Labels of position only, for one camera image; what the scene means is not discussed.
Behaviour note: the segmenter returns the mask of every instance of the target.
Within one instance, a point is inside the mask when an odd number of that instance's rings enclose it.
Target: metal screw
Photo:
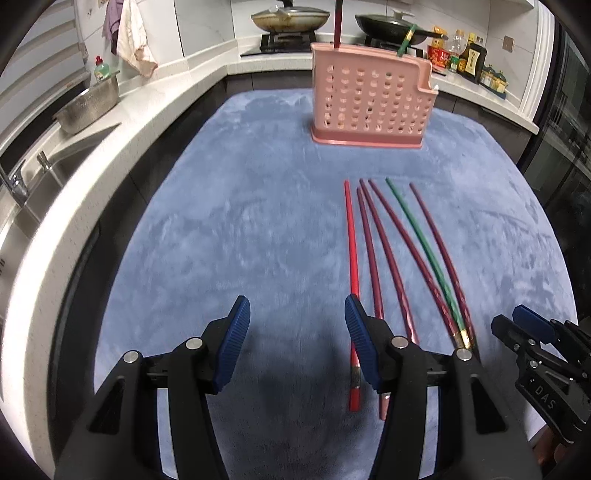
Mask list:
[[[128,364],[134,363],[139,358],[139,353],[135,350],[130,350],[123,356],[124,362]]]
[[[472,358],[472,352],[466,348],[458,349],[456,355],[463,362],[467,362],[470,358]]]
[[[406,348],[408,347],[408,340],[405,337],[394,337],[392,339],[392,346],[395,348]]]
[[[190,338],[185,342],[185,347],[189,350],[198,350],[203,346],[203,340],[199,337]]]

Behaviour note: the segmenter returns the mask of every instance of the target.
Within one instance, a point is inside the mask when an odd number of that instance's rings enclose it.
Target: blue gripper pad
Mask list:
[[[552,324],[525,305],[515,307],[513,321],[538,342],[554,343],[556,341],[556,332]]]
[[[371,341],[369,332],[363,322],[365,316],[366,314],[361,304],[357,304],[353,295],[349,295],[345,299],[345,322],[347,323],[347,329],[355,345],[363,377],[377,391],[382,383],[379,376],[378,351]]]
[[[232,308],[232,311],[234,312],[233,317],[228,317],[230,325],[217,351],[216,372],[213,377],[213,385],[217,391],[221,391],[232,378],[251,322],[251,304],[246,297],[242,297],[238,308],[236,310]]]

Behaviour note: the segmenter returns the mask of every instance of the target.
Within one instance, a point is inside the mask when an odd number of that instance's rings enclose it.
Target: plastic bottle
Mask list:
[[[109,65],[103,62],[100,56],[97,56],[95,65],[95,78],[99,82],[109,76]]]

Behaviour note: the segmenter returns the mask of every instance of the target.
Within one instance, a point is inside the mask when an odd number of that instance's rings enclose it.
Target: purple cloth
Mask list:
[[[109,0],[103,24],[103,37],[111,41],[111,53],[117,55],[117,39],[119,38],[119,23],[124,0]]]

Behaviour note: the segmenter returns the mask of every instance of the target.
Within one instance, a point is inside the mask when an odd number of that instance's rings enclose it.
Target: white wall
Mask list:
[[[186,57],[234,38],[230,0],[175,0]]]
[[[232,15],[236,38],[261,35],[260,30],[251,20],[251,15],[272,6],[273,0],[232,0]],[[333,0],[295,0],[296,5],[322,8],[330,12],[330,18],[319,32],[334,31],[335,2]],[[363,36],[355,21],[358,14],[391,14],[392,9],[410,11],[420,27],[430,30],[434,25],[444,28],[451,35],[456,29],[465,31],[467,38],[474,32],[486,38],[488,30],[491,0],[414,0],[412,4],[395,0],[345,0],[343,2],[343,28],[345,35]]]
[[[503,38],[515,39],[513,52],[503,50]],[[486,64],[502,70],[509,86],[507,90],[519,101],[530,77],[538,35],[538,0],[535,5],[518,4],[507,0],[491,0],[491,21],[486,41]]]
[[[102,37],[106,4],[99,7],[98,0],[74,0],[82,41],[88,50],[86,69],[93,72],[95,58],[100,55],[111,70],[120,70],[119,81],[130,79],[138,73],[119,57],[111,53],[111,41]],[[144,20],[148,45],[159,65],[183,58],[174,0],[137,0]]]

